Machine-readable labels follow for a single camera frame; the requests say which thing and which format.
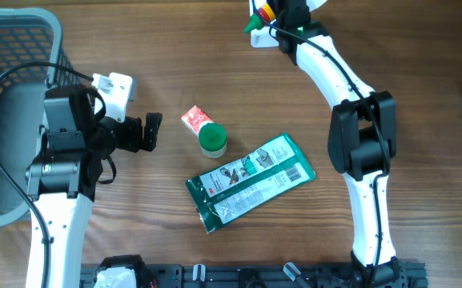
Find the small orange white box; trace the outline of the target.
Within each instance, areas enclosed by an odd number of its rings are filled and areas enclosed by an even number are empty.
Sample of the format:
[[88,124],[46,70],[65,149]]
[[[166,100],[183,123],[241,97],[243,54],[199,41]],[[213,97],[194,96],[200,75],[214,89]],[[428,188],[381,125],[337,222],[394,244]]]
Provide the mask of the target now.
[[195,135],[199,136],[200,130],[214,121],[198,106],[191,107],[182,117],[182,123]]

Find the green lidded round jar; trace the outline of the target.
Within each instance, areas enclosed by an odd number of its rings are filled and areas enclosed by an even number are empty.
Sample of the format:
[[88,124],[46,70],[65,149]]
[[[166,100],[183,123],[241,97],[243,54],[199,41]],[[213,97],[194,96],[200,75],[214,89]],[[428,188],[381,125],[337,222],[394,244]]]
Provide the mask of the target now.
[[199,131],[199,145],[204,155],[219,158],[227,151],[227,132],[218,123],[209,123]]

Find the green white sachet packet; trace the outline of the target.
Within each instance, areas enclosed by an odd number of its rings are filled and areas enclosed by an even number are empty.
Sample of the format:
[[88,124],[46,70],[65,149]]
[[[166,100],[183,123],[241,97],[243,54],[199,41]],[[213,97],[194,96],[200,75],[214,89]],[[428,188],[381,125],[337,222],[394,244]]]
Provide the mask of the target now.
[[302,150],[283,133],[240,159],[185,181],[185,185],[210,234],[315,179]]

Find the red yellow green-capped bottle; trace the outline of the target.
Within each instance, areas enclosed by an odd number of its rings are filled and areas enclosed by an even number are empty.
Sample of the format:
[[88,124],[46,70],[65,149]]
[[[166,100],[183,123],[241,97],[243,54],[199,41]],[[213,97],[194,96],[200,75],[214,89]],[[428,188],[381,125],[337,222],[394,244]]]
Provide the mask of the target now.
[[258,6],[255,0],[251,0],[251,8],[249,23],[244,28],[246,34],[250,34],[253,30],[261,30],[265,22],[272,23],[277,18],[275,0],[266,0],[262,6]]

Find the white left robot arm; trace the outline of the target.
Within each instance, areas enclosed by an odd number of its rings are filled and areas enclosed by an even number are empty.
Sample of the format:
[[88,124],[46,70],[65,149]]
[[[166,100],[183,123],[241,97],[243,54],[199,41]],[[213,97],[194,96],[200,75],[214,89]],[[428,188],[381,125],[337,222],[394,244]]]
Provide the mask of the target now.
[[27,193],[39,214],[32,218],[28,287],[77,287],[82,248],[92,213],[103,161],[116,149],[152,151],[163,116],[144,120],[111,118],[106,107],[90,100],[105,99],[94,88],[69,85],[45,93],[48,127],[41,149],[26,171]]

